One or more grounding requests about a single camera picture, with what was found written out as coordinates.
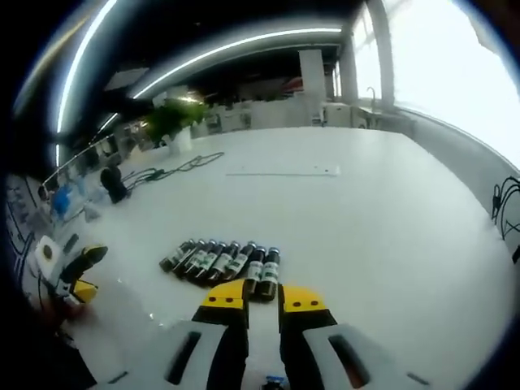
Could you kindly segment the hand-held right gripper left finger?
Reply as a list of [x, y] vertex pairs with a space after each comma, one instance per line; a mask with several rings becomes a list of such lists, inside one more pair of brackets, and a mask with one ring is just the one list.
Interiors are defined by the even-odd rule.
[[249, 356], [244, 279], [212, 288], [190, 320], [155, 336], [120, 376], [98, 389], [239, 389]]

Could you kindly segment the person's left hand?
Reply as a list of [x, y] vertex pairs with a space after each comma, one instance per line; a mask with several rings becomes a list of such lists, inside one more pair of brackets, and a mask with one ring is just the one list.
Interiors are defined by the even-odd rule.
[[78, 319], [86, 309], [87, 305], [70, 305], [64, 301], [45, 298], [42, 301], [41, 314], [47, 325], [59, 327], [64, 321]]

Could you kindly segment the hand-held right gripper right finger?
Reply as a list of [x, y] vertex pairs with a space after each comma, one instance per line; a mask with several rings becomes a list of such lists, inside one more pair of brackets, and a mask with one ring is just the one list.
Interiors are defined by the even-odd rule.
[[291, 389], [426, 389], [391, 354], [347, 323], [338, 323], [314, 291], [280, 284], [279, 353]]

